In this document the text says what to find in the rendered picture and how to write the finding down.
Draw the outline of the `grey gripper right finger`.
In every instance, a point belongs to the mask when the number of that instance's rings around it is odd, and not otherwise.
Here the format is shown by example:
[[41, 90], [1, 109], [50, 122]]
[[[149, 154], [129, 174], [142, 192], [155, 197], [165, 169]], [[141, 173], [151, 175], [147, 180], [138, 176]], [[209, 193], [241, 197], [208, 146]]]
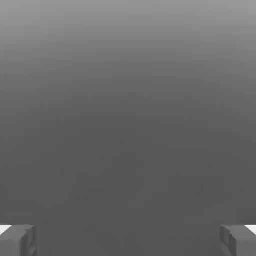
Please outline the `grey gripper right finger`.
[[256, 224], [221, 225], [219, 240], [223, 256], [256, 256]]

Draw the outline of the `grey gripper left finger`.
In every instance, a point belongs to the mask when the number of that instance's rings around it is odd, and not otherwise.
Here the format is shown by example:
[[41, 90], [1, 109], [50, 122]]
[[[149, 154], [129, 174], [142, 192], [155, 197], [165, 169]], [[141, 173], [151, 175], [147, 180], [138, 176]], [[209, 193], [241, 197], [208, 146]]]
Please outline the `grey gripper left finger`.
[[38, 256], [37, 226], [0, 224], [0, 256]]

